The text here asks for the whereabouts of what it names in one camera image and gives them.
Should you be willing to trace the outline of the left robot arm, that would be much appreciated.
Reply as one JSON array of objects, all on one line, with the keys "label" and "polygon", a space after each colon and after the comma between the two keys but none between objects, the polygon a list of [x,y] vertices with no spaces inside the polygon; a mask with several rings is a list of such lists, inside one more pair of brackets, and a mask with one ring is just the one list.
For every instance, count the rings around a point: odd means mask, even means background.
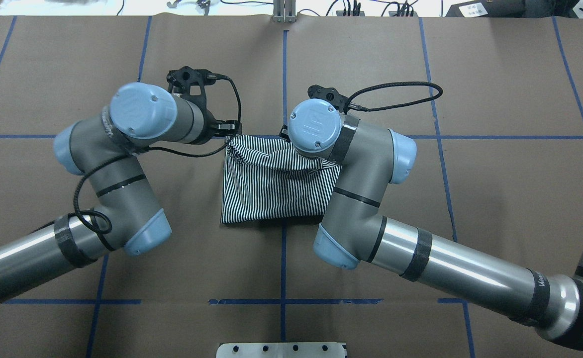
[{"label": "left robot arm", "polygon": [[55,137],[55,157],[81,178],[73,212],[0,247],[0,304],[109,252],[138,256],[162,244],[172,230],[137,157],[157,141],[200,145],[240,131],[240,119],[214,118],[204,90],[123,85],[98,116]]}]

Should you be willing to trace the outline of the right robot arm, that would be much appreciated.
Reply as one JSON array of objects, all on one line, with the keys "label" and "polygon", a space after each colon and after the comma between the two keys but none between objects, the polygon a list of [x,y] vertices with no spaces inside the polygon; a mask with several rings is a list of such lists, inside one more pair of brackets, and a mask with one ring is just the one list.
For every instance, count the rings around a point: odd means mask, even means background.
[{"label": "right robot arm", "polygon": [[313,249],[372,265],[583,351],[583,139],[415,140],[323,99],[293,153],[341,165]]}]

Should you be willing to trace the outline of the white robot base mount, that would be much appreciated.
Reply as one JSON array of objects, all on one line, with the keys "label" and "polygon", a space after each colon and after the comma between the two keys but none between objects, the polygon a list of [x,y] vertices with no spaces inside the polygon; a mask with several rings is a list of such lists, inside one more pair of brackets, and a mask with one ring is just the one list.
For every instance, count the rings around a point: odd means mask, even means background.
[{"label": "white robot base mount", "polygon": [[217,358],[346,358],[341,342],[279,342],[222,344]]}]

